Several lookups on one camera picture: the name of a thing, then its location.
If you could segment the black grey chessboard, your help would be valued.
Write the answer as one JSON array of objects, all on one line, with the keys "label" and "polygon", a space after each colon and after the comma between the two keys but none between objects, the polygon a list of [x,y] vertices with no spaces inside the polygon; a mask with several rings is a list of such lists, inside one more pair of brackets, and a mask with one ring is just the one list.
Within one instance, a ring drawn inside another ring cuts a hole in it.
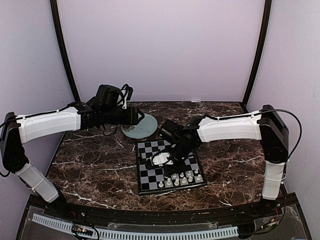
[{"label": "black grey chessboard", "polygon": [[[136,156],[136,171],[137,171],[137,184],[138,184],[138,194],[140,196],[143,195],[151,195],[151,194],[160,194],[169,192],[172,190],[183,190],[183,189],[190,189],[195,187],[202,187],[207,185],[207,181],[205,179],[205,174],[202,169],[200,160],[198,158],[197,152],[194,150],[189,154],[189,157],[185,160],[185,170],[182,172],[184,173],[184,177],[187,178],[187,184],[182,185],[180,174],[176,174],[176,178],[172,179],[172,175],[170,177],[164,176],[164,168],[160,167],[147,167],[147,164],[140,164],[139,160],[139,150],[145,150],[146,152],[156,152],[167,150],[171,147],[171,144],[166,140],[153,140],[153,141],[144,141],[144,142],[137,142],[135,145],[135,156]],[[192,177],[194,178],[193,182],[188,182],[188,178],[190,176],[187,175],[187,171],[192,171]],[[195,177],[197,175],[201,175],[202,182],[196,182]],[[171,178],[172,186],[167,187],[166,181],[168,178]],[[174,182],[175,179],[179,179],[180,184],[175,186]],[[159,182],[163,182],[164,187],[159,188]]]}]

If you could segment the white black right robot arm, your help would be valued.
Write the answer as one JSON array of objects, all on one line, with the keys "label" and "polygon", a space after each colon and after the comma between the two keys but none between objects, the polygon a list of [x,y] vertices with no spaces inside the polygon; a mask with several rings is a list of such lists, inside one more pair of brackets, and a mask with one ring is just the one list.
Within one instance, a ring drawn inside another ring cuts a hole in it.
[{"label": "white black right robot arm", "polygon": [[182,171],[188,155],[202,143],[220,140],[259,141],[265,160],[263,200],[255,205],[255,213],[266,217],[275,208],[289,160],[289,130],[276,110],[269,104],[261,110],[231,116],[200,115],[187,125],[166,120],[159,136],[172,146],[150,159],[152,166],[165,169],[165,176]]}]

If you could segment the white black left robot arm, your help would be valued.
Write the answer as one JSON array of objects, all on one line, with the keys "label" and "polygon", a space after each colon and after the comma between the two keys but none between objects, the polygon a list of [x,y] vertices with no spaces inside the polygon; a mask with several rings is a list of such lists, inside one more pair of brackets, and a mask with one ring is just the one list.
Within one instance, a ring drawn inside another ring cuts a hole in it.
[{"label": "white black left robot arm", "polygon": [[145,115],[138,107],[127,104],[132,94],[133,88],[128,84],[122,88],[102,84],[87,102],[74,101],[61,109],[34,114],[7,113],[0,126],[3,167],[50,203],[58,217],[67,218],[70,206],[62,200],[57,187],[29,160],[24,145],[59,133],[98,129],[105,125],[136,126]]}]

